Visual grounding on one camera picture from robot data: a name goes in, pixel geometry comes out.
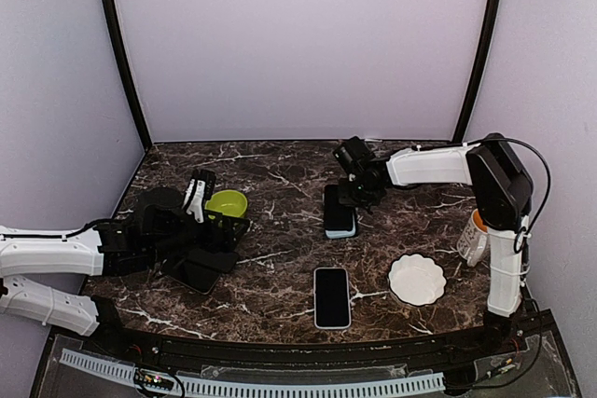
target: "yellow-green bowl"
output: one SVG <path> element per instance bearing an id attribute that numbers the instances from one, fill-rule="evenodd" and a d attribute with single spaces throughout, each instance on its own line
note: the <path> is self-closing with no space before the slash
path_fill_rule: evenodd
<path id="1" fill-rule="evenodd" d="M 234 218 L 244 218 L 248 201 L 246 196 L 236 190 L 222 190 L 214 193 L 205 203 L 205 209 L 220 212 Z"/>

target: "bowl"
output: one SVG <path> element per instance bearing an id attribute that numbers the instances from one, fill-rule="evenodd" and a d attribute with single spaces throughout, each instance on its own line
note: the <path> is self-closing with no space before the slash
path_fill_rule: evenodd
<path id="1" fill-rule="evenodd" d="M 214 193 L 205 203 L 205 209 L 219 212 L 234 218 L 244 218 L 248 201 L 246 196 L 237 190 L 222 190 Z"/>
<path id="2" fill-rule="evenodd" d="M 390 292 L 399 302 L 415 307 L 430 305 L 444 295 L 444 270 L 431 258 L 402 255 L 388 274 Z"/>

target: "wall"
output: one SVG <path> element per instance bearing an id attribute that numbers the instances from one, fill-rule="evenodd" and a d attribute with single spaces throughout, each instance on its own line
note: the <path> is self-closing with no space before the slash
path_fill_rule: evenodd
<path id="1" fill-rule="evenodd" d="M 530 285 L 554 311 L 585 396 L 597 396 L 595 5 L 502 0 L 467 135 L 500 130 L 535 145 L 550 163 L 553 196 L 533 232 Z M 538 204 L 545 175 L 535 160 L 530 166 Z"/>
<path id="2" fill-rule="evenodd" d="M 0 223 L 109 216 L 142 156 L 101 0 L 0 0 Z M 43 279 L 69 291 L 78 276 Z M 29 396 L 47 329 L 0 316 L 2 396 Z"/>
<path id="3" fill-rule="evenodd" d="M 450 139 L 486 0 L 117 0 L 155 141 Z"/>

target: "white plate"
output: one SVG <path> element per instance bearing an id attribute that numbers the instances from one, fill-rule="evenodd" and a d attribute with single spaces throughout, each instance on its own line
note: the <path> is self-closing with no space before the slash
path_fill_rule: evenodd
<path id="1" fill-rule="evenodd" d="M 398 300 L 420 307 L 444 295 L 444 270 L 431 258 L 419 254 L 402 255 L 388 274 L 390 291 Z"/>

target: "marble tabletop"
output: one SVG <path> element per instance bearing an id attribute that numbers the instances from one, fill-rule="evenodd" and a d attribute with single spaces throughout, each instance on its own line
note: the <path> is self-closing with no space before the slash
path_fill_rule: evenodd
<path id="1" fill-rule="evenodd" d="M 171 336 L 229 342 L 329 343 L 378 341 L 482 325 L 489 293 L 487 260 L 468 268 L 455 252 L 475 201 L 465 185 L 422 185 L 388 191 L 372 214 L 359 211 L 356 238 L 328 240 L 322 217 L 326 184 L 343 175 L 332 157 L 337 141 L 156 144 L 118 211 L 155 186 L 183 191 L 194 168 L 217 175 L 216 191 L 239 189 L 249 200 L 249 232 L 241 260 L 209 295 L 152 272 L 94 278 L 83 294 L 112 298 L 125 326 Z M 396 151 L 412 142 L 370 144 Z M 447 279 L 435 304 L 413 308 L 388 294 L 391 263 L 403 254 L 433 258 Z M 325 331 L 313 324 L 312 275 L 346 268 L 352 325 Z"/>

